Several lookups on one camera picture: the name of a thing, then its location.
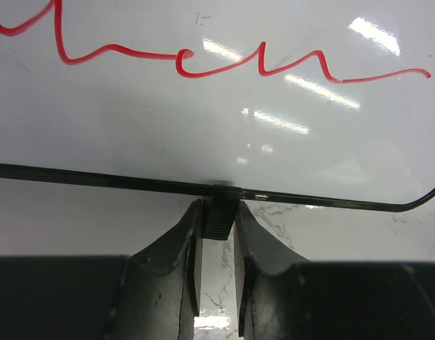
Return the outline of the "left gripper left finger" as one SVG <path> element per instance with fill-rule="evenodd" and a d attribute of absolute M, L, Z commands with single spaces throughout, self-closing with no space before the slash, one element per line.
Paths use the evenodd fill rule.
<path fill-rule="evenodd" d="M 103 339 L 192 339 L 200 314 L 202 200 L 160 238 L 129 257 Z"/>

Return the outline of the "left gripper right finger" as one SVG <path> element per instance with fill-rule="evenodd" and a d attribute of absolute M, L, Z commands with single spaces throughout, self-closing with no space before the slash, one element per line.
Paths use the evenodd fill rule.
<path fill-rule="evenodd" d="M 239 204 L 234 232 L 238 334 L 243 339 L 298 339 L 299 280 L 307 259 L 274 237 Z"/>

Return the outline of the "black clip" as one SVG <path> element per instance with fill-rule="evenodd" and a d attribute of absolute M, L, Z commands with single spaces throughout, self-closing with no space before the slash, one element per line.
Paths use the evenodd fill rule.
<path fill-rule="evenodd" d="M 218 241 L 228 239 L 239 210 L 242 189 L 213 185 L 212 195 L 203 202 L 203 238 Z"/>

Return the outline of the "black framed whiteboard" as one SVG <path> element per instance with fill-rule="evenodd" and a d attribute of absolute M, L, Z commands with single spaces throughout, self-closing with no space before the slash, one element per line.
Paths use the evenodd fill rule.
<path fill-rule="evenodd" d="M 0 178 L 411 210 L 435 1 L 0 1 Z"/>

